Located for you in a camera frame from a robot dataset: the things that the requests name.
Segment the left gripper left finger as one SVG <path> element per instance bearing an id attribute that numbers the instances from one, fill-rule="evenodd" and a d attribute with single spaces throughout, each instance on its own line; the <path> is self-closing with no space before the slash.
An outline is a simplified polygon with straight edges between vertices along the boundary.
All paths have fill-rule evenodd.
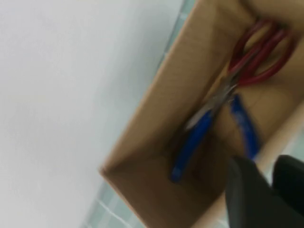
<path id="1" fill-rule="evenodd" d="M 304 226 L 304 204 L 287 203 L 247 158 L 230 159 L 225 199 L 231 228 Z"/>

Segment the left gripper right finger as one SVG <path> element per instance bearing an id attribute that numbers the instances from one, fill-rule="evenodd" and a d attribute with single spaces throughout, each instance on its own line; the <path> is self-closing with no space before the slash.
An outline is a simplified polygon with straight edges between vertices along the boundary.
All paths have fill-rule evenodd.
<path id="1" fill-rule="evenodd" d="M 304 163 L 290 155 L 280 155 L 273 170 L 272 187 L 289 204 L 304 203 Z"/>

